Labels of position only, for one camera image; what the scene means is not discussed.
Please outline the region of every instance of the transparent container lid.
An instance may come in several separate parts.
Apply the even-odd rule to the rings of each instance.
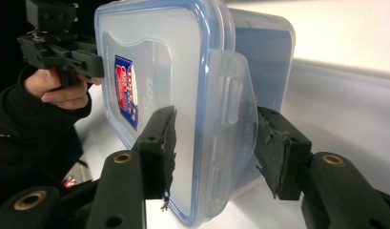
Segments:
[[[245,57],[255,54],[236,52],[238,13],[214,0],[120,1],[95,13],[105,110],[126,148],[154,111],[176,108],[170,209],[187,227],[224,209],[256,144]],[[287,75],[280,82],[281,103]]]

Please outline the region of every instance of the screw hole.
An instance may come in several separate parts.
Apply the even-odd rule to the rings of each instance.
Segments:
[[[25,211],[34,208],[46,198],[46,191],[34,191],[18,199],[14,204],[17,211]]]
[[[339,156],[325,155],[322,158],[323,158],[323,160],[325,160],[329,164],[333,164],[333,165],[342,165],[343,164],[343,160]]]
[[[118,164],[122,164],[122,163],[130,161],[132,159],[133,159],[133,155],[130,153],[127,153],[127,154],[121,154],[121,155],[115,156],[113,158],[113,161],[118,163]]]
[[[110,228],[118,227],[123,222],[123,219],[121,217],[110,217],[106,221],[106,226]]]

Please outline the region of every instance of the black sleeve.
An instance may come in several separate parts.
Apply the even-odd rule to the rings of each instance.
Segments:
[[[26,180],[58,152],[73,124],[91,112],[91,98],[86,107],[71,112],[26,92],[23,83],[33,71],[24,72],[17,84],[0,93],[0,198],[27,187]]]

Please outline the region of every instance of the blue label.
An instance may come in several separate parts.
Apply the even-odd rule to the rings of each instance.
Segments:
[[[116,55],[114,57],[114,79],[120,113],[137,130],[138,97],[133,61]]]

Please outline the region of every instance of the finger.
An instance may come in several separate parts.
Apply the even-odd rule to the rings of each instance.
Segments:
[[[26,91],[36,97],[41,97],[45,92],[60,86],[60,75],[56,69],[37,70],[25,80],[24,84]]]
[[[98,77],[90,77],[82,73],[77,73],[76,76],[78,77],[79,81],[93,83],[96,86],[99,86],[102,83],[102,79]]]
[[[86,95],[87,90],[87,83],[78,82],[76,84],[70,85],[70,87],[67,88],[47,92],[41,97],[41,100],[43,102],[49,102],[53,104],[62,103]]]
[[[52,103],[52,104],[59,107],[59,108],[62,108],[64,110],[72,111],[72,110],[84,108],[85,106],[87,106],[88,102],[89,102],[88,96],[85,94],[84,96],[78,97],[78,98],[73,99],[73,100]]]

